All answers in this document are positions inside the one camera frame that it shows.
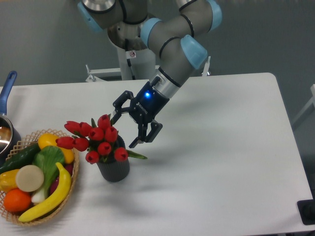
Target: orange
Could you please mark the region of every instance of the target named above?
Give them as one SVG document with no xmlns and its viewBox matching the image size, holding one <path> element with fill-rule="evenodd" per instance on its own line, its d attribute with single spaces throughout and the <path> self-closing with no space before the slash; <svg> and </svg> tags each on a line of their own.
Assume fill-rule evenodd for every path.
<svg viewBox="0 0 315 236">
<path fill-rule="evenodd" d="M 16 188 L 7 192 L 3 200 L 3 206 L 7 211 L 20 212 L 28 209 L 31 202 L 29 193 Z"/>
</svg>

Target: green cucumber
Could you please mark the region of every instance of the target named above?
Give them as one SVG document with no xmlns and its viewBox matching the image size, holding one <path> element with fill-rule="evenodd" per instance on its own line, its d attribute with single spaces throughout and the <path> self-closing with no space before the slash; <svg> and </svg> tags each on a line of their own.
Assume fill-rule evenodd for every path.
<svg viewBox="0 0 315 236">
<path fill-rule="evenodd" d="M 32 144 L 22 149 L 19 153 L 14 154 L 10 159 L 4 162 L 4 164 L 0 167 L 0 175 L 7 171 L 20 169 L 26 165 L 31 165 L 35 155 L 38 152 L 40 152 L 38 143 Z"/>
</svg>

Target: red tulip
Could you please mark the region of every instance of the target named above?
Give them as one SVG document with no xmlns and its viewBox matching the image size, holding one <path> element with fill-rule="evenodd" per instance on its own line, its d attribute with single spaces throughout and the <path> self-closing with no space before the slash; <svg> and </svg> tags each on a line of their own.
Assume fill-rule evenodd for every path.
<svg viewBox="0 0 315 236">
<path fill-rule="evenodd" d="M 106 130 L 108 127 L 111 126 L 109 116 L 108 116 L 108 115 L 102 115 L 102 116 L 98 119 L 97 125 L 98 125 L 98 127 L 101 128 L 102 130 Z"/>
<path fill-rule="evenodd" d="M 112 151 L 112 147 L 110 146 L 108 142 L 103 142 L 97 147 L 97 152 L 103 156 L 110 154 L 111 151 Z"/>
<path fill-rule="evenodd" d="M 85 156 L 85 159 L 87 162 L 90 164 L 94 164 L 99 161 L 99 154 L 97 151 L 90 151 L 88 154 Z"/>
<path fill-rule="evenodd" d="M 65 124 L 64 127 L 72 134 L 75 134 L 75 131 L 80 132 L 80 124 L 75 121 L 67 121 L 67 124 Z"/>
<path fill-rule="evenodd" d="M 118 131 L 116 128 L 110 126 L 106 129 L 106 131 L 105 131 L 105 140 L 106 141 L 113 143 L 117 140 L 117 137 L 118 137 Z"/>
<path fill-rule="evenodd" d="M 72 145 L 78 151 L 85 151 L 90 146 L 90 143 L 86 138 L 76 138 L 73 140 Z"/>
<path fill-rule="evenodd" d="M 73 137 L 61 137 L 56 139 L 57 146 L 65 149 L 73 149 Z"/>
<path fill-rule="evenodd" d="M 119 147 L 116 149 L 114 157 L 117 161 L 126 161 L 128 159 L 128 152 L 125 148 Z"/>
<path fill-rule="evenodd" d="M 81 122 L 79 124 L 80 126 L 80 134 L 84 137 L 89 135 L 90 130 L 92 129 L 92 126 L 90 126 L 88 123 L 86 122 Z"/>
<path fill-rule="evenodd" d="M 104 131 L 99 128 L 92 128 L 89 132 L 89 138 L 95 141 L 101 141 L 104 138 Z"/>
</svg>

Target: bok choy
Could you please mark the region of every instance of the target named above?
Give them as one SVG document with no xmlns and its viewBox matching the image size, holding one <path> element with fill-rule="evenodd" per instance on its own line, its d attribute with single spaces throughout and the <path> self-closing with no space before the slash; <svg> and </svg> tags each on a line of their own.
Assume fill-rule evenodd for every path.
<svg viewBox="0 0 315 236">
<path fill-rule="evenodd" d="M 38 166 L 44 173 L 43 185 L 32 194 L 31 201 L 34 204 L 41 203 L 48 198 L 50 185 L 59 175 L 56 163 L 64 164 L 64 155 L 59 147 L 46 146 L 36 154 L 33 165 Z"/>
</svg>

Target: dark gray vase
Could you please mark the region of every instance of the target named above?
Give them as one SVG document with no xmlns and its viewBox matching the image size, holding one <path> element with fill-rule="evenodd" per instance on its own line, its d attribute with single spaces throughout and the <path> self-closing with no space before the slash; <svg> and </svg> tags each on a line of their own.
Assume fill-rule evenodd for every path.
<svg viewBox="0 0 315 236">
<path fill-rule="evenodd" d="M 124 140 L 118 136 L 116 141 L 118 147 L 124 147 Z M 129 160 L 126 161 L 112 161 L 110 163 L 97 162 L 99 171 L 101 172 L 104 179 L 109 182 L 118 182 L 127 177 L 130 170 Z"/>
</svg>

